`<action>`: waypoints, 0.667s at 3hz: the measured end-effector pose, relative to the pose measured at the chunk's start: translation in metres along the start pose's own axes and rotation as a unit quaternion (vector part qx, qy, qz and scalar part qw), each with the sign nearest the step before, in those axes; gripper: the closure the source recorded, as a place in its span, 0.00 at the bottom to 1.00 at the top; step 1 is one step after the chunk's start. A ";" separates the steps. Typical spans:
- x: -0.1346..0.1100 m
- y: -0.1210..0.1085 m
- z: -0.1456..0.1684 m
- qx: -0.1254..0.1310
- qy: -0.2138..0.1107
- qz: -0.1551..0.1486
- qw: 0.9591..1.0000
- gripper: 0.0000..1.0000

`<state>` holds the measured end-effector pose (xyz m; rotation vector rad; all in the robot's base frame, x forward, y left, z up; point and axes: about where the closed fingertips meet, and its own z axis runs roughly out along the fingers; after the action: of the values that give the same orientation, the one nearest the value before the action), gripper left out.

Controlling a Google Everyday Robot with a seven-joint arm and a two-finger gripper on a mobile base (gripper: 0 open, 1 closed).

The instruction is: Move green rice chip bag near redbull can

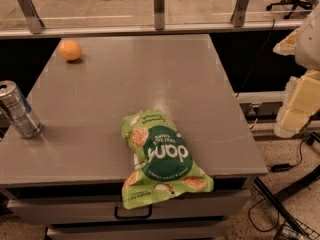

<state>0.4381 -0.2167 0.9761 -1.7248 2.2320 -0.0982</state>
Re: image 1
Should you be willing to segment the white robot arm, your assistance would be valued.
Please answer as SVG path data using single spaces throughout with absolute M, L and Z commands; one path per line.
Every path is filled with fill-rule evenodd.
M 273 52 L 293 55 L 295 62 L 307 69 L 301 77 L 291 77 L 287 82 L 276 118 L 274 133 L 291 138 L 320 110 L 320 5 L 300 27 L 277 43 Z

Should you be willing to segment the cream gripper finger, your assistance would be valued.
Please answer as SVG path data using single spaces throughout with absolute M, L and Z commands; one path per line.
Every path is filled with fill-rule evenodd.
M 292 31 L 286 38 L 274 46 L 273 52 L 282 56 L 294 55 L 297 34 L 298 29 Z
M 320 110 L 320 72 L 307 70 L 300 78 L 291 77 L 286 85 L 283 105 L 278 111 L 274 133 L 291 138 Z

